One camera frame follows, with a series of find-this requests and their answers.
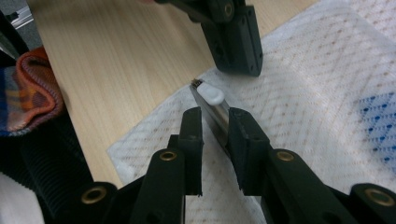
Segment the wooden table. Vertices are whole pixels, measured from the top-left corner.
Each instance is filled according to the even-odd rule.
[[[247,0],[261,36],[316,0]],[[106,150],[214,66],[199,24],[136,0],[28,0],[92,176],[121,187]]]

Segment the screw hole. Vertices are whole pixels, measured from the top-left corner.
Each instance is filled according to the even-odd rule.
[[[177,154],[172,151],[165,151],[160,155],[160,159],[163,161],[172,161],[177,157]]]
[[[103,186],[93,187],[85,191],[81,196],[81,201],[85,204],[98,203],[107,195],[107,190]]]
[[[383,205],[383,206],[393,206],[395,205],[395,201],[391,198],[387,193],[379,190],[379,189],[366,189],[364,191],[367,198],[369,198],[372,202]]]
[[[233,6],[231,6],[230,3],[225,5],[224,11],[225,11],[225,15],[227,17],[230,17],[233,14]]]

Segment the white tissue paper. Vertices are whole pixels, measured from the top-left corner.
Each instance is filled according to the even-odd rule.
[[[324,0],[262,39],[259,77],[211,69],[200,78],[249,111],[273,147],[298,153],[326,184],[396,191],[396,1]],[[197,106],[183,87],[115,143],[108,154],[128,184],[178,134]],[[233,167],[204,125],[203,193],[187,197],[187,223],[265,223],[239,190]]]

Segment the brass screw insert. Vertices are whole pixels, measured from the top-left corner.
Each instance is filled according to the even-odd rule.
[[[292,161],[294,156],[287,151],[279,151],[276,153],[277,157],[282,161]]]
[[[391,207],[395,205],[395,201],[387,193],[379,189],[366,189],[364,191],[367,198],[369,198],[374,203],[381,204],[386,207]]]
[[[105,198],[107,189],[103,186],[93,187],[85,191],[81,196],[81,202],[85,204],[97,203]]]
[[[177,154],[173,151],[165,151],[161,153],[160,159],[163,161],[172,161],[177,157]]]

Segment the black plastic part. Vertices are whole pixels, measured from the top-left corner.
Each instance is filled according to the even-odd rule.
[[[329,186],[327,188],[332,192],[332,195],[334,195],[338,201],[340,201],[340,203],[349,210],[349,207],[351,206],[349,195]]]
[[[245,195],[262,195],[264,156],[271,150],[270,140],[250,113],[231,107],[227,149],[239,188]]]
[[[177,148],[186,158],[186,195],[202,196],[203,146],[201,108],[195,107],[184,112],[177,141]]]
[[[94,182],[76,190],[68,199],[62,213],[55,219],[55,223],[102,223],[116,192],[117,188],[107,182]]]
[[[350,191],[351,213],[360,223],[396,223],[396,194],[374,184],[358,184]]]
[[[202,23],[216,67],[226,73],[257,77],[262,71],[262,43],[254,7],[235,9],[228,23]]]
[[[152,156],[129,223],[184,223],[184,160],[176,149]]]
[[[206,0],[214,22],[228,22],[233,18],[233,0]]]
[[[286,208],[268,178],[264,181],[261,206],[267,224],[290,223]]]
[[[117,191],[111,200],[103,224],[128,223],[143,180],[144,176]]]
[[[200,22],[216,67],[225,73],[257,77],[262,43],[254,7],[243,0],[156,0],[185,11]]]
[[[171,134],[167,148],[178,148],[178,134]]]
[[[286,149],[268,151],[265,173],[275,192],[264,192],[264,200],[265,195],[276,194],[284,207],[263,211],[271,213],[272,220],[288,216],[289,223],[358,223],[297,154]]]

